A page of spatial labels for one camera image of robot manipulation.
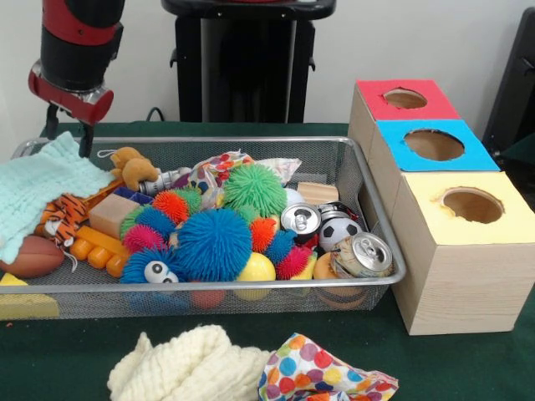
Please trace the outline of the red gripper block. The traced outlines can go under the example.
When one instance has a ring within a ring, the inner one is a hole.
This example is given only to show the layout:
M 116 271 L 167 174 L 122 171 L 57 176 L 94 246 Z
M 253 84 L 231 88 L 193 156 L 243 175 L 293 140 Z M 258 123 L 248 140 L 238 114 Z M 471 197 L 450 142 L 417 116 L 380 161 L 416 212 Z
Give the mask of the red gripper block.
M 44 77 L 40 60 L 30 69 L 28 87 L 34 95 L 49 103 L 44 127 L 46 138 L 54 140 L 57 137 L 59 125 L 57 113 L 61 109 L 82 122 L 79 156 L 89 158 L 94 139 L 93 125 L 98 124 L 109 112 L 114 92 L 103 85 L 89 92 L 73 92 L 54 86 Z

